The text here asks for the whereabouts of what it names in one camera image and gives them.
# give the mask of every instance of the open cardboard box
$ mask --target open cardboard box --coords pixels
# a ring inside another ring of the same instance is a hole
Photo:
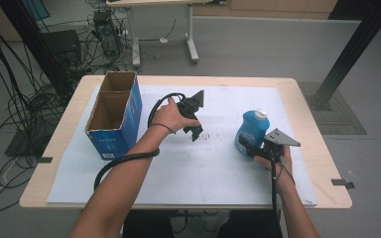
[[[136,72],[107,72],[85,126],[101,159],[122,157],[136,144],[141,111]]]

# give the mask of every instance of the bottle cap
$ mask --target bottle cap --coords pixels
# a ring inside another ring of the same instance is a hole
[[[255,117],[258,120],[264,120],[265,118],[267,118],[267,116],[268,112],[265,109],[258,109],[255,111]]]

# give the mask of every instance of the black bracelet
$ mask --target black bracelet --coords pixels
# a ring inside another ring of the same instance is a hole
[[[158,126],[162,126],[162,127],[166,127],[171,133],[175,134],[176,135],[176,132],[174,132],[170,127],[164,125],[164,124],[161,124],[161,123],[152,123],[150,126],[154,126],[154,125],[158,125]]]

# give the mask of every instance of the blue spray bottle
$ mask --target blue spray bottle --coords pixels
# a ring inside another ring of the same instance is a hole
[[[265,133],[270,127],[266,110],[258,109],[243,114],[243,124],[237,131],[234,145],[246,156],[246,148],[239,143],[239,137],[244,137],[250,144],[260,147],[264,142]]]

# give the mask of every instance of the metal stand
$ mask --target metal stand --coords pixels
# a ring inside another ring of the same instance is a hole
[[[199,60],[199,56],[196,52],[196,47],[194,46],[193,38],[192,38],[192,31],[193,31],[193,5],[188,4],[188,33],[186,34],[187,37],[187,43],[188,48],[190,49],[190,58],[194,63],[197,63]]]
[[[138,68],[141,65],[141,59],[139,54],[139,40],[138,37],[135,35],[134,30],[134,24],[133,24],[133,17],[132,17],[132,11],[131,8],[124,8],[126,11],[126,15],[128,17],[128,23],[129,23],[129,34],[131,34],[131,42],[132,42],[132,64],[135,68]]]
[[[381,0],[361,21],[315,95],[308,96],[312,110],[330,110],[329,100],[381,28]]]

